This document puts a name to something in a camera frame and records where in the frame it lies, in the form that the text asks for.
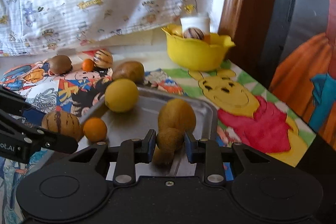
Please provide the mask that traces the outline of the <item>brown kiwi fruit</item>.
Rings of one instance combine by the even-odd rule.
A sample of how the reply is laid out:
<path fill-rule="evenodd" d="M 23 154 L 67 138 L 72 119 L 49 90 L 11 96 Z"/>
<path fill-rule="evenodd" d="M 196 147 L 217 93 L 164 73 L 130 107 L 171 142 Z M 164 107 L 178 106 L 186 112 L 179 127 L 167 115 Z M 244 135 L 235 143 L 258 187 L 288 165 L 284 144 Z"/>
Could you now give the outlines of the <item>brown kiwi fruit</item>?
<path fill-rule="evenodd" d="M 72 61 L 66 55 L 56 55 L 49 59 L 50 71 L 55 75 L 62 75 L 72 69 Z"/>

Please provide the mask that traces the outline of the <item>small brown round fruit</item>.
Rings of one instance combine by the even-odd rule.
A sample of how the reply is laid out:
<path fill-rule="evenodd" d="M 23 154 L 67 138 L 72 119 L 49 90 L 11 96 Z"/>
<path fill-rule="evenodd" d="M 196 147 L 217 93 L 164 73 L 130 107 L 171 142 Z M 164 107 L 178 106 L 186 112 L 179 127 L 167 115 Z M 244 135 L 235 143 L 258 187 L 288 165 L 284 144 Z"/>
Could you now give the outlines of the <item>small brown round fruit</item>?
<path fill-rule="evenodd" d="M 157 135 L 157 146 L 162 151 L 175 152 L 183 145 L 183 134 L 176 128 L 166 128 Z"/>

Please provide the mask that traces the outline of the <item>yellow lemon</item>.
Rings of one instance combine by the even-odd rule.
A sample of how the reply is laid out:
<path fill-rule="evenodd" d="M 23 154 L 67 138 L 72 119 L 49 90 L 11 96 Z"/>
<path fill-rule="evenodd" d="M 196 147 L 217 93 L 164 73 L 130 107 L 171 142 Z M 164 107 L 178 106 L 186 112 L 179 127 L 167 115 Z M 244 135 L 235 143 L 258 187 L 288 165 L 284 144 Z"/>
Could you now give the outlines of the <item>yellow lemon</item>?
<path fill-rule="evenodd" d="M 128 79 L 113 81 L 105 90 L 105 105 L 113 112 L 125 113 L 137 104 L 137 85 Z"/>

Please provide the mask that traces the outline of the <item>striped round melon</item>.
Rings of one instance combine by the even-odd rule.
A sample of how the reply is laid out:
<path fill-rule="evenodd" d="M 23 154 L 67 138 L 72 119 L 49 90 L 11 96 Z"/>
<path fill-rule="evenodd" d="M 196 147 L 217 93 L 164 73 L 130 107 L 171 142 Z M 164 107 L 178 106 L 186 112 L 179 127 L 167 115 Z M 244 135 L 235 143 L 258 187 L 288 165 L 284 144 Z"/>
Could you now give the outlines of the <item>striped round melon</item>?
<path fill-rule="evenodd" d="M 113 65 L 113 56 L 106 50 L 97 50 L 94 53 L 93 61 L 96 67 L 107 69 Z"/>

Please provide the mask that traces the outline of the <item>small orange-brown fruit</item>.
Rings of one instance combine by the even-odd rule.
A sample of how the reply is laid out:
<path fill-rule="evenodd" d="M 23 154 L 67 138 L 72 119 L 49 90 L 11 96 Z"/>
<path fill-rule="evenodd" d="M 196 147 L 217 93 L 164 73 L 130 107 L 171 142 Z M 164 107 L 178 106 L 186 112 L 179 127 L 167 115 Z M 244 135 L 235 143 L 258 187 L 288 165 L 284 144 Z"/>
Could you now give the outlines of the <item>small orange-brown fruit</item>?
<path fill-rule="evenodd" d="M 170 165 L 174 160 L 174 152 L 164 151 L 155 147 L 152 162 L 156 166 L 167 166 Z"/>

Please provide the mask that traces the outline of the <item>wooden frame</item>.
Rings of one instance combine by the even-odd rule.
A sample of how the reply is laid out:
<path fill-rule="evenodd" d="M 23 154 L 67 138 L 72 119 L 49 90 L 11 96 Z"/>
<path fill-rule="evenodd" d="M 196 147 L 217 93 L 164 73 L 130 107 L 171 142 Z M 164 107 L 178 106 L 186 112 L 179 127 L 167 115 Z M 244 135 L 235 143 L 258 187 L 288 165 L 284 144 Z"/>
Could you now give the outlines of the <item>wooden frame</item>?
<path fill-rule="evenodd" d="M 252 77 L 256 76 L 274 0 L 224 0 L 219 34 L 236 44 L 228 58 Z"/>

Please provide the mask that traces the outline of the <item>yellow fruit in bowl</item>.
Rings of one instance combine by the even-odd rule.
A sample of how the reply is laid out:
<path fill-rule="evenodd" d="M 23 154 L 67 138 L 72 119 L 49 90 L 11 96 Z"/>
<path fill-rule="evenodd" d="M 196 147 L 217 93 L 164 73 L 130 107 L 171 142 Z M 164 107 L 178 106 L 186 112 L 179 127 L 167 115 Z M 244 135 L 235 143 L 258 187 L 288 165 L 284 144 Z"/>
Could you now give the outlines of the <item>yellow fruit in bowl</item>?
<path fill-rule="evenodd" d="M 182 26 L 173 25 L 170 30 L 172 35 L 183 37 Z"/>

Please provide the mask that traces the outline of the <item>striped pepino melon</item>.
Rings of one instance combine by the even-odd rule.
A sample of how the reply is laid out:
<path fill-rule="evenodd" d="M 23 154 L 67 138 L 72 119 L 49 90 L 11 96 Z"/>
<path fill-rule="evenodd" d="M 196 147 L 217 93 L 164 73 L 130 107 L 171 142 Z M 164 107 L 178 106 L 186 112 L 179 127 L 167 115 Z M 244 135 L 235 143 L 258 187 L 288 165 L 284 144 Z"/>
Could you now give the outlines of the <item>striped pepino melon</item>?
<path fill-rule="evenodd" d="M 47 113 L 42 119 L 42 128 L 73 137 L 76 141 L 84 136 L 78 117 L 63 110 Z"/>

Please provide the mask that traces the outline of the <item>painted woman picture panel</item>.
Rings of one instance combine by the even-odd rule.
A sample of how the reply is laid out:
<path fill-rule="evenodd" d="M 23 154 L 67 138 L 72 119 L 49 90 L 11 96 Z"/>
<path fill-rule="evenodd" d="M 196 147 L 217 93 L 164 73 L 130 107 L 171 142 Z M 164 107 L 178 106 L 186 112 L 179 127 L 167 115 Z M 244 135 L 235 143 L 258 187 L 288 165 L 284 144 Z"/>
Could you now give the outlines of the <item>painted woman picture panel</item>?
<path fill-rule="evenodd" d="M 335 0 L 275 0 L 263 83 L 335 146 Z"/>

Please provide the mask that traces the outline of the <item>white cup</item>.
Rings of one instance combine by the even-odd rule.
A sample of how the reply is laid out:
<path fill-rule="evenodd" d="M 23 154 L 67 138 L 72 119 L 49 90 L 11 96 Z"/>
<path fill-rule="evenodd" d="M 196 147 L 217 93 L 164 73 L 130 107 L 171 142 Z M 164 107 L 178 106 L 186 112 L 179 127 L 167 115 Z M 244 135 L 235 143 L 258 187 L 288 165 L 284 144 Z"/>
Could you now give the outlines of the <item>white cup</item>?
<path fill-rule="evenodd" d="M 210 33 L 210 17 L 208 14 L 184 16 L 180 19 L 182 32 L 189 28 L 200 29 L 204 34 Z"/>

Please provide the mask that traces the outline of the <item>brown oval sapote fruit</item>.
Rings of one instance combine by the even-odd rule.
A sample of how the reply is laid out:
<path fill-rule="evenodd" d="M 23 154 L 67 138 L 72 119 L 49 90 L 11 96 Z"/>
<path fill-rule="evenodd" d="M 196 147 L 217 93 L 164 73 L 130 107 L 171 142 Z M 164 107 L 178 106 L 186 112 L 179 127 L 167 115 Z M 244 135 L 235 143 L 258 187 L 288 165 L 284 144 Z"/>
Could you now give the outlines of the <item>brown oval sapote fruit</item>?
<path fill-rule="evenodd" d="M 135 84 L 143 83 L 145 70 L 142 63 L 138 61 L 127 61 L 119 65 L 112 74 L 112 80 L 128 79 Z"/>

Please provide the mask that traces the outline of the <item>metal tray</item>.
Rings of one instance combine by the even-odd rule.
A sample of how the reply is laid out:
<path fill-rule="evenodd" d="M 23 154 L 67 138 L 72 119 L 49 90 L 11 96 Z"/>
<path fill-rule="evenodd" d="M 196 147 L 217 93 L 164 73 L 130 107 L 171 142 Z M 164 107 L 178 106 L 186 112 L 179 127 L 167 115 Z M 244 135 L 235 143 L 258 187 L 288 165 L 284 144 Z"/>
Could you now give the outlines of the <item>metal tray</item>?
<path fill-rule="evenodd" d="M 119 146 L 127 139 L 143 139 L 150 129 L 158 131 L 157 118 L 161 107 L 173 98 L 188 102 L 196 116 L 196 127 L 193 135 L 195 139 L 215 140 L 217 129 L 217 110 L 207 101 L 178 96 L 176 94 L 160 92 L 150 88 L 139 88 L 139 99 L 136 106 L 127 113 L 114 113 L 110 111 L 100 99 L 86 113 L 79 118 L 81 124 L 92 117 L 101 118 L 107 128 L 107 143 L 110 147 Z M 200 175 L 201 164 L 190 164 L 185 149 L 182 148 L 174 156 L 171 165 L 158 168 L 154 164 L 139 163 L 135 165 L 136 178 L 139 176 L 193 176 Z"/>

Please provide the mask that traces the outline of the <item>yellow plastic bowl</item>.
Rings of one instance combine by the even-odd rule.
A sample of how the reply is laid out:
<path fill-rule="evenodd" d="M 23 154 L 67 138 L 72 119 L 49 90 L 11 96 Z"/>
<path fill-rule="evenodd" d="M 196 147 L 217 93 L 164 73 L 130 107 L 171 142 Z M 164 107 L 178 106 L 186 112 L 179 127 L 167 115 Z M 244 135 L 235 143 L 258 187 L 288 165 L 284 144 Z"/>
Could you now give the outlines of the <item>yellow plastic bowl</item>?
<path fill-rule="evenodd" d="M 172 62 L 192 71 L 213 71 L 220 67 L 229 49 L 235 46 L 228 35 L 210 34 L 210 42 L 185 39 L 171 34 L 169 24 L 162 28 L 166 35 L 167 54 Z"/>

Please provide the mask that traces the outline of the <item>small orange mandarin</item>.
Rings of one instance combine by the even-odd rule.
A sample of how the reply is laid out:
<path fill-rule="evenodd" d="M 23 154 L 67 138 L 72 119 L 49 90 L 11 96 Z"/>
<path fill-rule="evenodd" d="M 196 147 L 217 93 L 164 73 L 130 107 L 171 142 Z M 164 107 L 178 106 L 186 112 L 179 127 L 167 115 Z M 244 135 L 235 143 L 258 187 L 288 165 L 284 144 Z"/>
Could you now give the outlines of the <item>small orange mandarin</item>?
<path fill-rule="evenodd" d="M 91 59 L 85 59 L 81 65 L 82 70 L 85 72 L 93 71 L 94 67 L 95 67 L 95 63 Z"/>

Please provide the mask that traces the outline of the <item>striped fruit in bowl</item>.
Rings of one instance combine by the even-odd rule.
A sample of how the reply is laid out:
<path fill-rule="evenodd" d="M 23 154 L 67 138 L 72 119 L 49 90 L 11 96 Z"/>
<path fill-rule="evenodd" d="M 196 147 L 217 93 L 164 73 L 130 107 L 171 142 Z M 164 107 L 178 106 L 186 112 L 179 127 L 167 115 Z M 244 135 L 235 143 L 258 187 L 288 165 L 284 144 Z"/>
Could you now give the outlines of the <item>striped fruit in bowl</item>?
<path fill-rule="evenodd" d="M 183 37 L 185 39 L 204 40 L 205 35 L 199 28 L 190 27 L 183 32 Z"/>

